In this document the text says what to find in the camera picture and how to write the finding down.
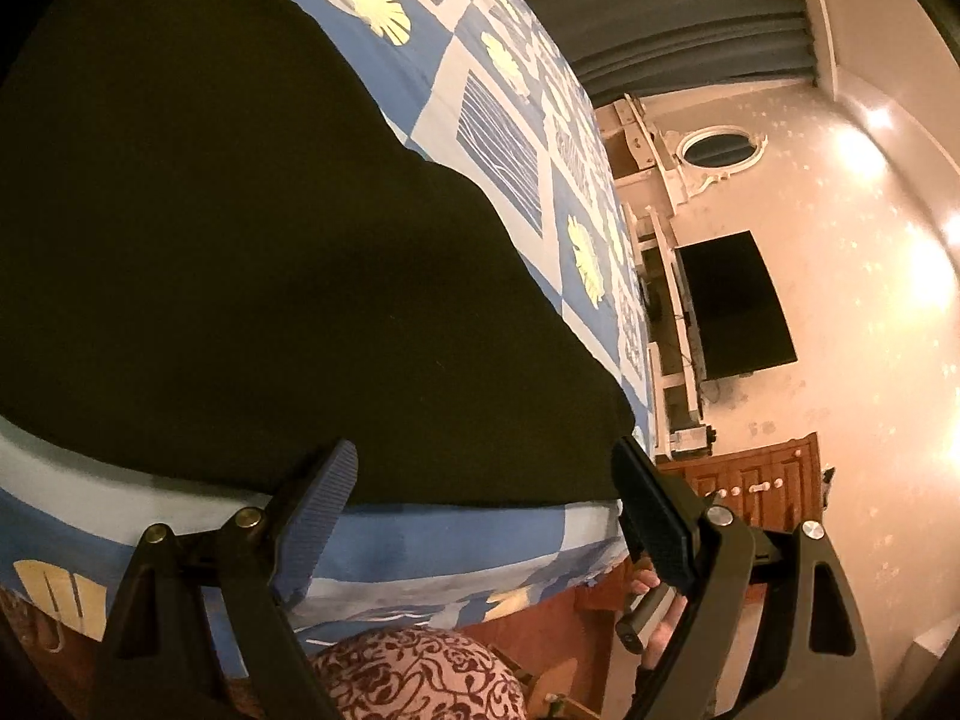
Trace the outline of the person's right hand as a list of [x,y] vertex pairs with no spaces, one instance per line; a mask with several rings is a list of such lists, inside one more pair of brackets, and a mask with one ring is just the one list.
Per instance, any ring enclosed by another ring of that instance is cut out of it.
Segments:
[[[656,569],[652,567],[649,559],[641,559],[636,562],[631,569],[628,579],[628,590],[633,595],[644,596],[651,590],[657,589],[661,585],[661,579],[656,574]],[[686,598],[677,592],[672,593],[670,605],[667,611],[659,619],[656,627],[652,629],[647,644],[644,645],[644,652],[641,655],[640,667],[646,671],[652,671],[658,666],[661,656],[664,655],[667,645],[669,645],[675,628],[682,619],[682,614],[686,608]]]

